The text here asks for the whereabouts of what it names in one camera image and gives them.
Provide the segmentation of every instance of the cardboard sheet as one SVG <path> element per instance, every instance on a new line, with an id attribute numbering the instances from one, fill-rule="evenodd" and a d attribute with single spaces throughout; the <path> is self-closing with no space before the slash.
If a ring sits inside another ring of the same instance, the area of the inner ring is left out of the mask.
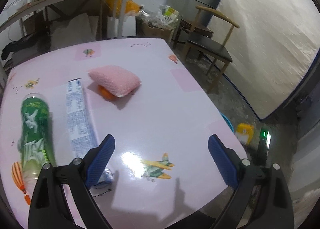
<path id="1" fill-rule="evenodd" d="M 310 68 L 320 47 L 320 13 L 312 0 L 221 0 L 218 10 L 240 25 L 226 44 L 233 63 L 225 74 L 263 119 Z M 230 24 L 212 17 L 208 28 L 222 43 Z"/>

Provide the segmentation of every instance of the black chair seat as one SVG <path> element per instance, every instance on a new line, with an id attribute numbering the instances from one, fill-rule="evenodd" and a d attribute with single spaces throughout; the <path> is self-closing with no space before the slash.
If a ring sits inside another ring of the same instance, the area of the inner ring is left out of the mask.
<path id="1" fill-rule="evenodd" d="M 208 52 L 214 53 L 229 61 L 230 63 L 232 62 L 232 58 L 226 48 L 210 38 L 207 38 L 196 32 L 191 32 L 188 36 L 187 42 L 195 46 L 199 46 L 200 48 L 205 49 Z"/>

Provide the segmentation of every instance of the sponge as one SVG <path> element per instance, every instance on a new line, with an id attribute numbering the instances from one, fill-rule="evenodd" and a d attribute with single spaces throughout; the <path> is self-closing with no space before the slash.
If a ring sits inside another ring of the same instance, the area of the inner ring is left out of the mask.
<path id="1" fill-rule="evenodd" d="M 114 65 L 89 70 L 90 78 L 116 97 L 124 97 L 140 86 L 141 81 L 132 72 Z"/>

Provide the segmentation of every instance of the concrete floor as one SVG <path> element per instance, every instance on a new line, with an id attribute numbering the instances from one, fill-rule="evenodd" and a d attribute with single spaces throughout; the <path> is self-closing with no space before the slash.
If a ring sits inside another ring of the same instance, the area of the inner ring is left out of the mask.
<path id="1" fill-rule="evenodd" d="M 194 49 L 191 49 L 188 59 L 185 61 L 180 56 L 182 49 L 183 45 L 178 44 L 173 51 L 203 90 L 206 91 L 209 83 L 218 74 L 218 70 L 213 68 L 211 73 L 206 76 L 210 63 L 204 58 L 197 60 L 199 53 Z M 260 122 L 249 105 L 225 77 L 219 80 L 218 85 L 212 89 L 208 96 L 218 110 L 228 117 L 235 129 L 239 123 L 247 123 L 255 127 L 254 136 L 250 143 L 250 147 L 253 149 L 258 147 L 260 129 L 264 127 L 270 132 L 271 142 L 267 166 L 278 163 L 288 182 L 292 174 L 292 156 L 296 152 L 298 143 L 298 120 L 294 107 L 289 105 L 285 109 L 279 109 L 268 119 Z M 201 211 L 211 217 L 217 217 L 227 204 L 232 192 L 231 188 L 227 188 L 213 201 L 204 206 Z M 243 219 L 248 219 L 249 216 L 250 210 L 246 210 Z"/>

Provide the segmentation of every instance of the plastic bag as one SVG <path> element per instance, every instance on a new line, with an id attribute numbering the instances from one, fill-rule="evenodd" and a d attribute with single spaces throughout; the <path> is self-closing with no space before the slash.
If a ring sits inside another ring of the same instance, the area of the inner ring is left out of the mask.
<path id="1" fill-rule="evenodd" d="M 115 4 L 115 0 L 105 0 L 106 4 L 110 8 L 111 11 L 113 11 L 113 6 Z M 122 0 L 117 1 L 116 5 L 116 16 L 120 14 L 120 8 L 121 8 Z M 140 6 L 136 4 L 133 0 L 127 0 L 127 4 L 125 6 L 125 15 L 126 16 L 134 16 L 137 14 L 140 10 Z"/>

